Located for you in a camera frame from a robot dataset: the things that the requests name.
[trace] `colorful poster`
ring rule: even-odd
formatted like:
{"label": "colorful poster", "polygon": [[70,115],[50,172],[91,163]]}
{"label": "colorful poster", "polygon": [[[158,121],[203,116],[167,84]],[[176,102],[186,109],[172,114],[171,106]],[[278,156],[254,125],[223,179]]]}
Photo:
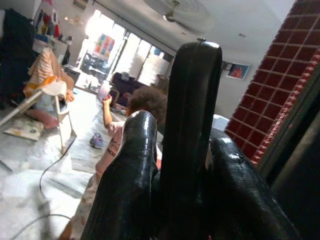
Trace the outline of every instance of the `colorful poster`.
{"label": "colorful poster", "polygon": [[102,34],[96,42],[93,54],[108,61],[110,53],[115,45],[115,40]]}

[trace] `ceiling fan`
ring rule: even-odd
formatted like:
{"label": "ceiling fan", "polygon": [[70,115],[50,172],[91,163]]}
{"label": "ceiling fan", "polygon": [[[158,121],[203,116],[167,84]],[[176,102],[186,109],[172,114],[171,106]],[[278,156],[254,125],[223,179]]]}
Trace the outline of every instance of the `ceiling fan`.
{"label": "ceiling fan", "polygon": [[172,10],[169,11],[167,14],[163,15],[163,19],[166,20],[167,22],[169,23],[175,23],[177,24],[178,26],[186,29],[187,31],[193,33],[193,34],[204,34],[205,32],[204,31],[201,31],[201,29],[198,29],[198,28],[195,28],[195,27],[191,27],[191,26],[188,26],[184,23],[182,23],[181,21],[178,21],[174,18],[174,13],[175,13],[175,9],[176,7],[178,7],[180,5],[180,2],[176,1],[176,0],[173,0],[172,1]]}

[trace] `child's hand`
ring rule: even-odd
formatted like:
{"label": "child's hand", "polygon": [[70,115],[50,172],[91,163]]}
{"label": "child's hand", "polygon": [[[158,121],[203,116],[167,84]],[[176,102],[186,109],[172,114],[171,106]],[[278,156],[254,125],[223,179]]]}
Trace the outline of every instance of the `child's hand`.
{"label": "child's hand", "polygon": [[110,94],[108,94],[107,96],[105,96],[102,99],[102,103],[104,106],[110,106],[110,104],[112,103],[112,96]]}

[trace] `child's shirt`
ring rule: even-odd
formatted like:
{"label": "child's shirt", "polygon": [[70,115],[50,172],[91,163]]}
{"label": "child's shirt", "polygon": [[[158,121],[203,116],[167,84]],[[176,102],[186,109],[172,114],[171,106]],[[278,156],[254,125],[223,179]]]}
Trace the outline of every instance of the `child's shirt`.
{"label": "child's shirt", "polygon": [[[111,140],[109,142],[109,145],[107,149],[105,150],[102,158],[98,163],[95,165],[95,171],[96,174],[101,178],[104,174],[106,168],[111,164],[111,162],[114,160],[116,154],[118,153],[118,150],[120,148],[121,140],[122,140],[122,133],[124,129],[125,122],[124,121],[113,121],[109,124],[108,127],[108,135],[111,137]],[[161,159],[162,159],[162,153],[158,146],[156,146],[156,153],[157,153],[157,159],[156,159],[156,165],[158,169],[161,168]]]}

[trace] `wall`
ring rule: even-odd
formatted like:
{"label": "wall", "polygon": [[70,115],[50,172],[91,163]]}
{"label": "wall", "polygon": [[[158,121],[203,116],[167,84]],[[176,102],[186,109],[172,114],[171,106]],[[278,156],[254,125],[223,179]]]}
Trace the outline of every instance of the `wall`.
{"label": "wall", "polygon": [[221,73],[215,114],[230,118],[252,80],[264,54],[222,50],[222,56],[226,62],[250,66],[244,80],[226,77],[228,73],[226,70]]}
{"label": "wall", "polygon": [[[60,20],[60,31],[65,36],[73,36],[73,42],[70,48],[70,64],[75,65],[77,61],[78,54],[82,47],[82,42],[86,37],[85,28],[88,20],[92,17],[95,10],[101,11],[102,14],[114,20],[117,24],[122,27],[128,29],[129,31],[134,32],[138,37],[145,39],[149,43],[157,46],[158,48],[166,51],[169,54],[175,55],[175,52],[166,47],[165,45],[158,42],[156,39],[150,37],[149,35],[143,33],[141,30],[131,25],[129,22],[125,21],[122,18],[114,15],[112,12],[108,11],[104,7],[99,4],[92,4],[93,1],[89,0],[85,11],[81,11],[76,7],[73,7],[73,0],[53,0],[53,6],[57,10]],[[68,18],[74,18],[78,15],[81,18],[81,21],[84,23],[83,25],[72,25],[64,20],[65,16]]]}
{"label": "wall", "polygon": [[320,62],[320,0],[297,0],[226,128],[254,163]]}
{"label": "wall", "polygon": [[13,8],[29,19],[34,17],[34,7],[35,0],[0,0],[0,9]]}

